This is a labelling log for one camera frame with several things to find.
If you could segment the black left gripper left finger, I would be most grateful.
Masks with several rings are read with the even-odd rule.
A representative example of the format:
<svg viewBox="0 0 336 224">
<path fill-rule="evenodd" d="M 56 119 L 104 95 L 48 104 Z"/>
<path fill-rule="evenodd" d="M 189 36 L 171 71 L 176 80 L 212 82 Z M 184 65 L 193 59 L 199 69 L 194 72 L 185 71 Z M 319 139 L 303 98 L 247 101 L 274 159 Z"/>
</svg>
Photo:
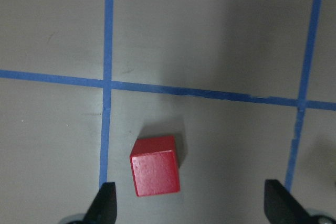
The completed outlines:
<svg viewBox="0 0 336 224">
<path fill-rule="evenodd" d="M 83 223 L 110 223 L 117 219 L 115 182 L 103 183 L 83 218 Z"/>
</svg>

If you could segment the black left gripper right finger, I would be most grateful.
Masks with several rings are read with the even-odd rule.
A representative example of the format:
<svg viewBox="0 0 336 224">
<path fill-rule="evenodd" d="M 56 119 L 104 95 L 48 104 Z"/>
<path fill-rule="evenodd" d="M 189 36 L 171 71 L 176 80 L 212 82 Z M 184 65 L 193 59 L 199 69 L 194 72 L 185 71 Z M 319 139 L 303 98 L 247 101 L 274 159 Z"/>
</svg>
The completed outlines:
<svg viewBox="0 0 336 224">
<path fill-rule="evenodd" d="M 264 184 L 264 213 L 269 223 L 310 223 L 311 216 L 276 179 Z"/>
</svg>

